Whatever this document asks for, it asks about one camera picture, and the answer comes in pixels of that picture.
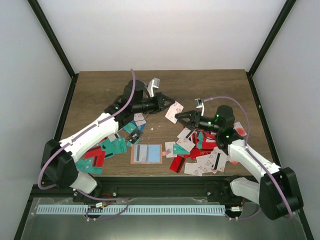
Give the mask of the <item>pink leather card holder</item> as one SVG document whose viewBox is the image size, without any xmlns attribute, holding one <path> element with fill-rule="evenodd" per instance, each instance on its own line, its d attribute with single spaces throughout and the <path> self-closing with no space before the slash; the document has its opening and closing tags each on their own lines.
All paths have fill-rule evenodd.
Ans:
<svg viewBox="0 0 320 240">
<path fill-rule="evenodd" d="M 146 162 L 134 162 L 135 146 L 131 146 L 130 163 L 142 165 L 160 165 L 163 163 L 163 146 L 161 144 L 138 144 L 147 145 L 147 160 Z"/>
</svg>

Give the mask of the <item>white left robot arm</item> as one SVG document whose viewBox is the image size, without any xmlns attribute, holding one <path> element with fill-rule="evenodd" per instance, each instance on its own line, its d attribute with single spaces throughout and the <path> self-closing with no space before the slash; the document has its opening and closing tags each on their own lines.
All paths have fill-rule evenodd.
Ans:
<svg viewBox="0 0 320 240">
<path fill-rule="evenodd" d="M 154 92 L 158 87 L 158 82 L 152 85 L 133 79 L 88 126 L 65 139 L 49 140 L 44 146 L 38 187 L 41 190 L 70 187 L 83 193 L 89 201 L 97 202 L 102 189 L 91 175 L 77 170 L 76 163 L 100 140 L 130 123 L 136 114 L 157 114 L 171 107 L 175 100 Z"/>
</svg>

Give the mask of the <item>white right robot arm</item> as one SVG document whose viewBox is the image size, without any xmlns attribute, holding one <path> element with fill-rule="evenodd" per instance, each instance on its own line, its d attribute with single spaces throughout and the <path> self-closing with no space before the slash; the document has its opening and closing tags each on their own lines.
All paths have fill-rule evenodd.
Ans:
<svg viewBox="0 0 320 240">
<path fill-rule="evenodd" d="M 177 113 L 175 118 L 190 130 L 214 133 L 217 147 L 226 155 L 242 164 L 256 179 L 234 178 L 222 188 L 223 198 L 229 202 L 238 197 L 260 206 L 270 220 L 303 208 L 304 202 L 295 172 L 270 162 L 248 145 L 234 129 L 235 116 L 228 105 L 220 105 L 213 117 L 203 116 L 197 110 Z"/>
</svg>

